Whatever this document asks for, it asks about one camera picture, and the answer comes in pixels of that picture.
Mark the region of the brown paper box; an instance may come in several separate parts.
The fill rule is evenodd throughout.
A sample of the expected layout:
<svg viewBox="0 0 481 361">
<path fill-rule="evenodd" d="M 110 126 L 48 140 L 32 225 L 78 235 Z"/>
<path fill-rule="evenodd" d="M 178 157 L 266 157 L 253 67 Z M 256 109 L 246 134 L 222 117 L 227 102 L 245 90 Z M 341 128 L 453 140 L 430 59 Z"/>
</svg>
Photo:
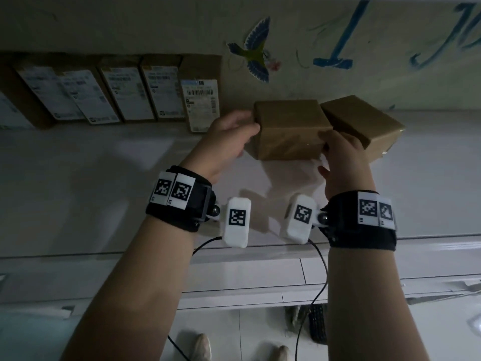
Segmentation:
<svg viewBox="0 0 481 361">
<path fill-rule="evenodd" d="M 334 130 L 357 138 L 370 163 L 382 158 L 405 126 L 355 95 L 320 104 Z"/>
<path fill-rule="evenodd" d="M 257 101 L 252 113 L 260 126 L 252 139 L 260 161 L 317 160 L 325 144 L 319 133 L 333 130 L 317 100 Z"/>
</svg>

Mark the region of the person's left hand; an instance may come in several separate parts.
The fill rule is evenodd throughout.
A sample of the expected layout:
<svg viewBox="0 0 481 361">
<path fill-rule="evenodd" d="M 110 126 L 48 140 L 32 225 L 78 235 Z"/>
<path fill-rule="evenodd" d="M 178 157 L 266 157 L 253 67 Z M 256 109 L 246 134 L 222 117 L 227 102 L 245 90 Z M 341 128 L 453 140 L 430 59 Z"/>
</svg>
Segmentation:
<svg viewBox="0 0 481 361">
<path fill-rule="evenodd" d="M 250 141 L 236 139 L 234 129 L 250 123 L 256 122 L 249 110 L 235 110 L 216 119 L 179 166 L 215 184 Z"/>
</svg>

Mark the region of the person's right shoe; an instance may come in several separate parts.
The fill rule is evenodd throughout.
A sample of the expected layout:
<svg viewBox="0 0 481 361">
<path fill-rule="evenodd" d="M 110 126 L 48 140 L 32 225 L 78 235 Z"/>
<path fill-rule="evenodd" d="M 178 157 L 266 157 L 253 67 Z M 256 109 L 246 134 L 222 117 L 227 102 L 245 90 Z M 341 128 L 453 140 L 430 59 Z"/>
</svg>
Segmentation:
<svg viewBox="0 0 481 361">
<path fill-rule="evenodd" d="M 292 361 L 288 346 L 268 345 L 258 361 Z"/>
</svg>

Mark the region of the white cabinet with drawers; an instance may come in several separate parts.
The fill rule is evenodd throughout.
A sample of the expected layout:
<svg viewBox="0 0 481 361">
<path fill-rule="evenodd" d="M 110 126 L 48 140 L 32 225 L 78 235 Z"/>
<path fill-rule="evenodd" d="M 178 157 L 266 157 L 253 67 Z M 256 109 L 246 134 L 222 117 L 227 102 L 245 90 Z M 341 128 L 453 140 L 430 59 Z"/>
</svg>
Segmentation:
<svg viewBox="0 0 481 361">
<path fill-rule="evenodd" d="M 84 312 L 120 254 L 0 260 L 0 309 L 67 318 Z M 395 252 L 406 297 L 481 291 L 481 237 L 401 240 Z M 326 282 L 308 246 L 200 250 L 179 309 L 250 308 L 310 303 Z"/>
</svg>

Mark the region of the person's left shoe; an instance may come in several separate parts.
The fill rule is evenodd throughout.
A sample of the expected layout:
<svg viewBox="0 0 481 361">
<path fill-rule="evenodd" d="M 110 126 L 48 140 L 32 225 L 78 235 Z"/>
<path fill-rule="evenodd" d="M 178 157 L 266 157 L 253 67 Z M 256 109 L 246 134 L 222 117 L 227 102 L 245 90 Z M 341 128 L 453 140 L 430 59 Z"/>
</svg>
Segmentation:
<svg viewBox="0 0 481 361">
<path fill-rule="evenodd" d="M 190 361 L 212 361 L 211 343 L 207 334 L 183 331 L 178 335 L 177 341 Z"/>
</svg>

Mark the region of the black ribbed object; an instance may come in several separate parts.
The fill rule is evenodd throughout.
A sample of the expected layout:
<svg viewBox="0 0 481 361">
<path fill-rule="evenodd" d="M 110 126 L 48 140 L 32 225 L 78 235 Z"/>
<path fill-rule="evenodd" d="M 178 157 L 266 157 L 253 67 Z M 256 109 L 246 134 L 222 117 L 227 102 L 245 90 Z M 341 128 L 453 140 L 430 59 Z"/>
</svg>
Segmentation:
<svg viewBox="0 0 481 361">
<path fill-rule="evenodd" d="M 313 304 L 310 306 L 308 321 L 309 321 L 309 334 L 311 340 L 320 345 L 327 345 L 327 313 L 328 304 Z"/>
</svg>

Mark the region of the person's right hand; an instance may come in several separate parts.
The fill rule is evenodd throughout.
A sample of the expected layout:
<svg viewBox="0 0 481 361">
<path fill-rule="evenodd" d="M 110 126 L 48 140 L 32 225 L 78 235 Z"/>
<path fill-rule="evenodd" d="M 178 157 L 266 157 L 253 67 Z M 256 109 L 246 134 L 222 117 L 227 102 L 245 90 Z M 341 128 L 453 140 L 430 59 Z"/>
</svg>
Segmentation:
<svg viewBox="0 0 481 361">
<path fill-rule="evenodd" d="M 322 155 L 332 173 L 332 186 L 325 187 L 327 200 L 350 191 L 376 192 L 370 164 L 360 140 L 345 132 L 318 133 L 325 145 Z"/>
</svg>

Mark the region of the person's shoe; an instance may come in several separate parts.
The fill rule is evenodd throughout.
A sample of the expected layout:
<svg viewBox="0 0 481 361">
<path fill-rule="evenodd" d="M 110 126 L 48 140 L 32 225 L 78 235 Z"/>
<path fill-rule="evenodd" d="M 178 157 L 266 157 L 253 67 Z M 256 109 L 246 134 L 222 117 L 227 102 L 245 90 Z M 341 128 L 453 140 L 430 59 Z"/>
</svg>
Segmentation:
<svg viewBox="0 0 481 361">
<path fill-rule="evenodd" d="M 268 345 L 258 361 L 292 361 L 288 346 Z"/>
<path fill-rule="evenodd" d="M 177 341 L 190 361 L 212 361 L 211 343 L 207 334 L 183 331 L 178 335 Z"/>
</svg>

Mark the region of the person's right forearm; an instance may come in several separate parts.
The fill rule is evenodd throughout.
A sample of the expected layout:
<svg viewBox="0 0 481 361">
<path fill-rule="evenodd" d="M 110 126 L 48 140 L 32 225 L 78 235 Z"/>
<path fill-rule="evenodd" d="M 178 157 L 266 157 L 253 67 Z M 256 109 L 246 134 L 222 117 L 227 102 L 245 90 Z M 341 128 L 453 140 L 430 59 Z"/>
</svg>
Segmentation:
<svg viewBox="0 0 481 361">
<path fill-rule="evenodd" d="M 393 251 L 329 250 L 327 341 L 329 361 L 430 361 Z"/>
</svg>

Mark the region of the black left wristband with markers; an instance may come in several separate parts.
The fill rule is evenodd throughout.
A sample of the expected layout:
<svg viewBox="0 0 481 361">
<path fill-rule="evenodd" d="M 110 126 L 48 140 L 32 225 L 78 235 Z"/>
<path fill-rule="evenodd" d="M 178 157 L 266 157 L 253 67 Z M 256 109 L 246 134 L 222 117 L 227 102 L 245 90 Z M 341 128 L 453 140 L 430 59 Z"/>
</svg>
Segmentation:
<svg viewBox="0 0 481 361">
<path fill-rule="evenodd" d="M 148 216 L 196 233 L 213 215 L 216 195 L 206 178 L 173 165 L 159 174 L 146 207 Z"/>
</svg>

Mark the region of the brown labelled cardboard box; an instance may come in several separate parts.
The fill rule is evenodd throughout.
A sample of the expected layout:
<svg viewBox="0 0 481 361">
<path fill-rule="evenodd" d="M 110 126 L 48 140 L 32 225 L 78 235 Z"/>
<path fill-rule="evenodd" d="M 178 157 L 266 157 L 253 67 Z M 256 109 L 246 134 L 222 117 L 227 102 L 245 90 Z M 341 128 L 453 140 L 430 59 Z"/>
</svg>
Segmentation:
<svg viewBox="0 0 481 361">
<path fill-rule="evenodd" d="M 49 129 L 55 120 L 13 68 L 14 53 L 0 52 L 0 129 Z"/>
<path fill-rule="evenodd" d="M 100 57 L 29 54 L 13 68 L 57 122 L 122 123 L 98 70 Z"/>
<path fill-rule="evenodd" d="M 185 120 L 178 79 L 183 57 L 178 54 L 145 54 L 140 69 L 158 121 Z"/>
<path fill-rule="evenodd" d="M 222 56 L 188 54 L 178 70 L 189 129 L 206 133 L 220 117 L 220 80 Z"/>
<path fill-rule="evenodd" d="M 155 121 L 140 63 L 140 55 L 105 55 L 99 62 L 99 70 L 127 123 Z"/>
</svg>

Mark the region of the person's left forearm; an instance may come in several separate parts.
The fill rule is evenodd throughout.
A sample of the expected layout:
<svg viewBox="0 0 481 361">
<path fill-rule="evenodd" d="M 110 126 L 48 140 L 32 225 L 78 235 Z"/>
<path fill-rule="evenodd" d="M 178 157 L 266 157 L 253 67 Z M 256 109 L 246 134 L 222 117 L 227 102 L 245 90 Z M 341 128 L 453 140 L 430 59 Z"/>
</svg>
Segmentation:
<svg viewBox="0 0 481 361">
<path fill-rule="evenodd" d="M 83 314 L 61 361 L 159 361 L 195 238 L 147 216 Z"/>
</svg>

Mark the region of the blue bird wall sticker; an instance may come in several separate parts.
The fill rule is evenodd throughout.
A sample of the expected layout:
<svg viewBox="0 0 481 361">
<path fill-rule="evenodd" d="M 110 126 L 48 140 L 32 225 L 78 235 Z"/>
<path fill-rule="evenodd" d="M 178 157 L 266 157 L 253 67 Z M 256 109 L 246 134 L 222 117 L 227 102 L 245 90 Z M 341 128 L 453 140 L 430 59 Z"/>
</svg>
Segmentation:
<svg viewBox="0 0 481 361">
<path fill-rule="evenodd" d="M 280 60 L 274 58 L 265 48 L 270 31 L 271 18 L 261 19 L 248 33 L 244 46 L 235 42 L 226 43 L 230 53 L 243 58 L 249 73 L 263 83 L 269 83 L 270 72 L 278 72 L 281 67 Z"/>
</svg>

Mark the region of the black right wristband with markers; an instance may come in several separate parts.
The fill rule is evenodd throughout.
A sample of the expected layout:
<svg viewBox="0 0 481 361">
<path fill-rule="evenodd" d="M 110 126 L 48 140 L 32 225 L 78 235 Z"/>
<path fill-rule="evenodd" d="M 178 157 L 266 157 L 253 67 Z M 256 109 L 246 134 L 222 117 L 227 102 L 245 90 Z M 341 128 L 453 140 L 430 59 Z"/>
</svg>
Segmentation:
<svg viewBox="0 0 481 361">
<path fill-rule="evenodd" d="M 394 252 L 397 235 L 392 201 L 375 191 L 348 191 L 333 196 L 322 208 L 321 228 L 333 248 Z"/>
</svg>

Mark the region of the grey crumpled cloth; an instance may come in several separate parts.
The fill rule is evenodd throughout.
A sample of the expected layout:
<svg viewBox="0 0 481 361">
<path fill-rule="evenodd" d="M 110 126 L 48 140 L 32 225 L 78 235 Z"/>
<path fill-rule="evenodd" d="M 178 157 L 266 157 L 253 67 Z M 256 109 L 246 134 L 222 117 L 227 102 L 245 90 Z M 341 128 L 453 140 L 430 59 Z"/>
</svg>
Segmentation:
<svg viewBox="0 0 481 361">
<path fill-rule="evenodd" d="M 296 333 L 298 331 L 302 307 L 302 305 L 284 307 L 286 328 L 288 332 Z"/>
</svg>

